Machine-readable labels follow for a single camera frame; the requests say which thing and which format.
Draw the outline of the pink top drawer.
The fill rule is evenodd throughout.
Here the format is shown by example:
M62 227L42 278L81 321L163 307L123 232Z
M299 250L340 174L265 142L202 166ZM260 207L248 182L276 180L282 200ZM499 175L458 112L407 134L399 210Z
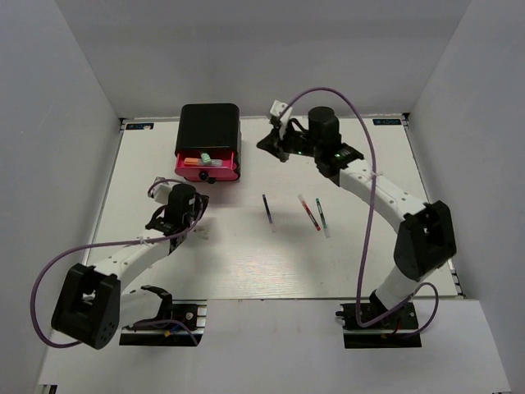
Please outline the pink top drawer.
M181 150L176 154L175 174L178 176L189 176L198 173L201 177L207 174L213 176L229 176L236 174L240 177L240 165L238 164L236 152L228 149L207 150L206 153L211 158L221 159L223 164L221 167L202 167L202 166L185 166L185 158L200 158L203 151L199 150Z

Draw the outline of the orange highlighter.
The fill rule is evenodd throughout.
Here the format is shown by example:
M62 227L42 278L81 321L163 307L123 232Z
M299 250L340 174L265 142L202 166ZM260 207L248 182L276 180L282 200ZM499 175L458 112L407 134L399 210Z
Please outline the orange highlighter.
M202 160L200 158L185 158L184 159L184 165L185 166L201 166Z

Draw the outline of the green highlighter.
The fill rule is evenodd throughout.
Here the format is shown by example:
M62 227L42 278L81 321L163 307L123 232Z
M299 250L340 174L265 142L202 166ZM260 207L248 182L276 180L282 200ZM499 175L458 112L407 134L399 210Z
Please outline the green highlighter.
M202 167L221 167L223 161L221 159L211 158L208 153L201 153L199 159L199 166Z

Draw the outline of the purple pen refill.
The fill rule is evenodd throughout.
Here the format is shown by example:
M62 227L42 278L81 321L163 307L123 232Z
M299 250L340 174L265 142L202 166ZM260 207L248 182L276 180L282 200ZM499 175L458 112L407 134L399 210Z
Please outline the purple pen refill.
M269 226L271 228L271 232L275 233L276 232L275 223L273 221L272 213L271 213L271 210L269 208L269 204L267 202L267 197L266 197L265 194L262 194L262 201L263 201L263 205L264 205L264 208L265 208L265 211L266 211L266 215L267 215L267 219L268 219L268 222L269 222Z

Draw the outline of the red pen refill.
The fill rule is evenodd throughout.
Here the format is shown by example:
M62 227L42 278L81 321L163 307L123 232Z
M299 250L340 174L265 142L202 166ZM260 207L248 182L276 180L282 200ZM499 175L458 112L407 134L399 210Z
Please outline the red pen refill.
M316 228L316 230L320 231L321 227L318 224L316 218L313 216L313 213L312 213L310 207L308 206L306 200L304 199L304 197L302 195L298 195L298 200L301 203L303 209L305 210L306 214L308 215L309 219L311 220L311 222L314 225L314 227Z

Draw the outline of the green pen refill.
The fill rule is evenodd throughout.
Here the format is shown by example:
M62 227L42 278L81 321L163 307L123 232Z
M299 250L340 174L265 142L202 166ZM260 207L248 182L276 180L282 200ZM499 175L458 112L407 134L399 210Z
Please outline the green pen refill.
M324 213L323 208L322 208L321 200L319 198L316 198L316 205L317 205L317 211L318 211L320 219L321 219L322 230L323 230L324 236L326 238L330 238L331 234L330 234L330 231L329 231L329 227L327 225L326 216L325 216L325 213Z

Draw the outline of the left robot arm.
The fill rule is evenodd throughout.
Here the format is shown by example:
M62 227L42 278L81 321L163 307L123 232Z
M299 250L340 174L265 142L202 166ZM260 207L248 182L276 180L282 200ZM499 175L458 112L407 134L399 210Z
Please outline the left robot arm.
M144 271L173 253L198 224L210 197L178 183L161 196L144 231L130 241L89 245L120 249L89 266L71 267L62 284L51 327L94 349L105 347L120 327L123 291Z

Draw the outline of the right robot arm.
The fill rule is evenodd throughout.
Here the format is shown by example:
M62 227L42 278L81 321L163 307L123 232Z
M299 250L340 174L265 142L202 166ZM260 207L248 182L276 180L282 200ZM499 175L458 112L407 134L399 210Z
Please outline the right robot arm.
M310 110L307 128L290 113L290 106L274 102L269 111L272 131L258 142L258 148L283 163L291 154L313 158L325 178L367 203L366 236L371 235L375 214L395 231L395 266L370 295L367 309L355 304L359 327L387 328L427 284L427 278L456 254L450 208L440 200L422 201L388 181L377 170L374 157L365 158L343 142L340 121L331 108Z

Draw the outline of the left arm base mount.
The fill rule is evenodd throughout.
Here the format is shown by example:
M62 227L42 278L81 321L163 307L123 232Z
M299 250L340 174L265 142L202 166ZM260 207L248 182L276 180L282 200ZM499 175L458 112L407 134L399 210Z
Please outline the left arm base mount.
M119 345L196 347L203 338L206 318L205 300L173 301L167 311L148 318L148 324L124 326Z

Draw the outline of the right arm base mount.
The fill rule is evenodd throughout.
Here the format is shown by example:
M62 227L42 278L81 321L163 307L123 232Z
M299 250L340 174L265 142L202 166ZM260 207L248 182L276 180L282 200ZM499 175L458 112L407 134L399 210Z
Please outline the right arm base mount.
M418 316L412 303L394 312L388 318L368 328L358 325L355 303L341 304L336 319L342 323L345 349L408 349L421 348Z

